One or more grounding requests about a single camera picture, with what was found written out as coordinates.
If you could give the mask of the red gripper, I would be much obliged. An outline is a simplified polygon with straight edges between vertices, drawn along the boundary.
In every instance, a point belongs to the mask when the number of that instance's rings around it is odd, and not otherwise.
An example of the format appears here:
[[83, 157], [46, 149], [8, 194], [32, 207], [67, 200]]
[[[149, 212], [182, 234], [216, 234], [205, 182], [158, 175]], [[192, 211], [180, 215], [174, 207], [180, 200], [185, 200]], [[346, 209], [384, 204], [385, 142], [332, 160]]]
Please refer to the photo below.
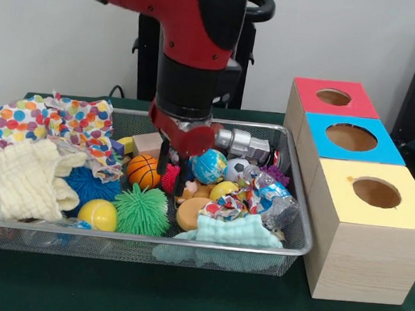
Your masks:
[[176, 178], [173, 195], [182, 196], [188, 180], [188, 158], [182, 155], [198, 156], [214, 146], [215, 132], [211, 120], [184, 121], [173, 118], [161, 111], [155, 102], [149, 108], [153, 125], [165, 136], [158, 157], [156, 172], [164, 175], [167, 170], [170, 146], [179, 154], [179, 174]]

